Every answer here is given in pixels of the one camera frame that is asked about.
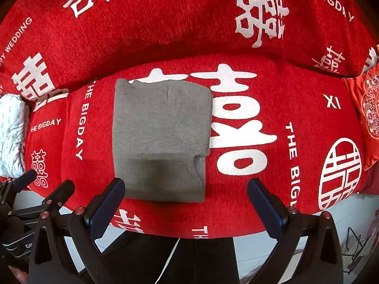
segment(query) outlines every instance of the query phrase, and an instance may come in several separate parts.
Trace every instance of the pillow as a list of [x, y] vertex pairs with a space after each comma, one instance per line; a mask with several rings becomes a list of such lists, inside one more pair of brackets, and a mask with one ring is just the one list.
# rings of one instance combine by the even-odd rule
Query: pillow
[[354, 0], [18, 0], [0, 36], [0, 84], [39, 104], [95, 77], [210, 53], [356, 76], [376, 44]]
[[205, 202], [126, 198], [112, 219], [116, 227], [183, 238], [252, 234], [265, 230], [246, 193], [252, 177], [286, 206], [310, 214], [358, 191], [365, 180], [361, 129], [341, 79], [264, 56], [212, 54], [128, 68], [33, 112], [25, 161], [28, 169], [43, 162], [40, 175], [48, 174], [46, 184], [31, 185], [34, 191], [46, 196], [71, 179], [73, 209], [88, 204], [115, 177], [112, 123], [119, 78], [200, 84], [212, 92], [213, 116]]
[[18, 178], [25, 173], [24, 146], [29, 108], [20, 95], [0, 98], [0, 176]]
[[365, 147], [364, 170], [379, 160], [379, 65], [356, 78], [343, 78], [356, 107]]
[[359, 193], [379, 195], [379, 162], [368, 170], [366, 182], [362, 184]]

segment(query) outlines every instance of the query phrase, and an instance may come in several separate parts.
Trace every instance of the folded gray shirt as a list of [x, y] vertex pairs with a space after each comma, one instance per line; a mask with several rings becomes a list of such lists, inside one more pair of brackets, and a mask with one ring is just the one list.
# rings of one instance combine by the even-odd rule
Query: folded gray shirt
[[187, 81], [118, 79], [113, 161], [127, 198], [203, 202], [212, 95]]

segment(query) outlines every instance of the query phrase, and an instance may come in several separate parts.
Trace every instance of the red cushion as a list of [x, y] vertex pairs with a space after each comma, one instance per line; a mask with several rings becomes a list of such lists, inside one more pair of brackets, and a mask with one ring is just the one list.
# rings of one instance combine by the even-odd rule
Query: red cushion
[[356, 106], [365, 146], [364, 169], [379, 160], [379, 65], [356, 78], [344, 78]]
[[[286, 62], [278, 65], [265, 57], [210, 55], [120, 71], [32, 113], [26, 165], [29, 169], [40, 164], [43, 170], [39, 175], [48, 175], [47, 184], [41, 179], [32, 189], [45, 196], [63, 180], [71, 179], [76, 193], [69, 201], [70, 208], [86, 205], [100, 193], [114, 177], [116, 80], [146, 78], [153, 69], [153, 74], [160, 73], [157, 68], [164, 75], [188, 75], [186, 80], [212, 90], [205, 202], [124, 199], [113, 225], [186, 238], [245, 235], [264, 230], [246, 194], [252, 177], [259, 177], [286, 206], [306, 213], [331, 206], [361, 186], [366, 175], [361, 165], [361, 129], [341, 79]], [[222, 74], [226, 70], [245, 72], [235, 74], [245, 78], [200, 78], [216, 78], [212, 73], [217, 69]]]
[[379, 195], [379, 162], [376, 162], [367, 173], [367, 180], [362, 185], [359, 193]]

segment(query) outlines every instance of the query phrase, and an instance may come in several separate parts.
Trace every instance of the floor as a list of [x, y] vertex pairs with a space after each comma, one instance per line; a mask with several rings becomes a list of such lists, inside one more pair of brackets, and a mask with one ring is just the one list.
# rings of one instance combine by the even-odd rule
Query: floor
[[[43, 198], [41, 196], [32, 191], [23, 191], [16, 198], [15, 208], [20, 209], [35, 206], [40, 204], [42, 200]], [[349, 198], [328, 209], [333, 215], [334, 222], [336, 223], [338, 236], [342, 245], [342, 253], [348, 252], [344, 246], [348, 227], [351, 227], [357, 235], [361, 234], [362, 238], [365, 238], [372, 222], [375, 219], [379, 219], [379, 215], [376, 216], [377, 210], [379, 210], [379, 197], [367, 197], [360, 194], [353, 194]], [[71, 212], [64, 207], [61, 211], [61, 213]], [[122, 232], [122, 229], [109, 226], [104, 236], [101, 239], [96, 240], [96, 244], [100, 251], [103, 251]], [[301, 252], [304, 249], [306, 240], [306, 237], [300, 239], [293, 259], [283, 275], [281, 282], [288, 280], [292, 276], [297, 263], [300, 260]], [[81, 270], [84, 268], [84, 265], [80, 260], [71, 238], [67, 238], [66, 242], [77, 269]], [[275, 244], [276, 240], [271, 239], [266, 232], [234, 238], [238, 273], [241, 279], [241, 284], [245, 284], [249, 281], [251, 276], [265, 262]], [[355, 244], [356, 242], [351, 239], [349, 242], [349, 248], [351, 249]], [[344, 260], [344, 266], [347, 266], [347, 263], [348, 259]], [[345, 274], [344, 283], [350, 284], [355, 277], [356, 274], [354, 272], [350, 275]]]

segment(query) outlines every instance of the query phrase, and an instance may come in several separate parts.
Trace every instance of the red bedspread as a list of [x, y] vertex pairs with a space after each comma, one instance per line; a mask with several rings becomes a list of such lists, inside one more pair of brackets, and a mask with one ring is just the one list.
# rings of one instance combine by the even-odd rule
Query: red bedspread
[[47, 195], [71, 179], [70, 208], [114, 177], [116, 79], [181, 75], [211, 89], [205, 203], [125, 199], [117, 227], [251, 234], [264, 229], [246, 196], [253, 176], [307, 213], [365, 178], [361, 130], [340, 77], [377, 57], [354, 0], [18, 0], [0, 36], [0, 93], [20, 93], [34, 107], [25, 149], [39, 175], [32, 189]]

